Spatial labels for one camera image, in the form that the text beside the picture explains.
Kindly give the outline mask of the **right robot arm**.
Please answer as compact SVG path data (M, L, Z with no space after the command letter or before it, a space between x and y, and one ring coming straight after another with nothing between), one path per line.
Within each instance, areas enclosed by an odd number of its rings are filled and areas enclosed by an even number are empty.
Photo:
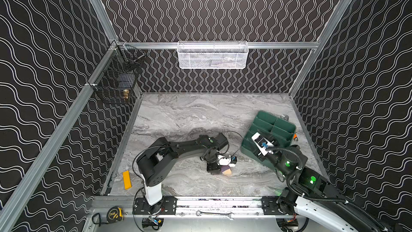
M285 214L299 214L335 231L401 232L403 229L374 217L338 191L326 177L306 166L307 157L299 146L283 147L279 141L261 131L246 136L252 153L260 161L268 161L286 188L277 199L277 207Z

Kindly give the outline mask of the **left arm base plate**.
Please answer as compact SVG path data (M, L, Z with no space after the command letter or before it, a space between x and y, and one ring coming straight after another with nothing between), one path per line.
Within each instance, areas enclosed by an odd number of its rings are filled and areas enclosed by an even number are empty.
M133 204L133 215L175 215L178 199L164 196L161 201L149 205L144 197L138 197Z

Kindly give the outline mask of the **purple striped sock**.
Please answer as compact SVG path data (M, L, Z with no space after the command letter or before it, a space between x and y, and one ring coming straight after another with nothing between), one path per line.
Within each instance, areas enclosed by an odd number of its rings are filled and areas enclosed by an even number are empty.
M226 177L232 176L232 170L229 165L221 165L221 174Z

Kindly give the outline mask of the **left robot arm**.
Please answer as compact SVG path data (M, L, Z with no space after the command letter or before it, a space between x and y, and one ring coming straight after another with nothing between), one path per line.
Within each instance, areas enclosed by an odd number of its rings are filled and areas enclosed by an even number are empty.
M183 142L158 138L134 159L138 168L136 175L143 179L147 203L154 206L162 201L162 182L178 161L198 157L206 162L207 172L210 174L220 174L223 170L236 166L236 156L221 152L228 146L229 141L223 133L217 136L200 135L197 139Z

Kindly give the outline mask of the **green divided plastic tray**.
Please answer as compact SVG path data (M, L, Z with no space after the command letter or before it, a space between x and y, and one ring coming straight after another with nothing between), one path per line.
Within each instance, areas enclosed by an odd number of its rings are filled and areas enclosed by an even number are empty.
M295 132L295 124L266 111L259 111L242 140L240 150L247 157L274 170L275 167L268 160L263 160L261 157L261 152L254 143L252 136L255 133L260 133L267 139L275 139L279 146L287 147L292 144Z

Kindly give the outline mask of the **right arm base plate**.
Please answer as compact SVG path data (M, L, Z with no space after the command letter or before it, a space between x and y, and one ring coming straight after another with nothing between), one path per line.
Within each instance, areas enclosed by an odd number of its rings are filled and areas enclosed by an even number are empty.
M262 197L261 208L264 215L294 215L294 204L284 197Z

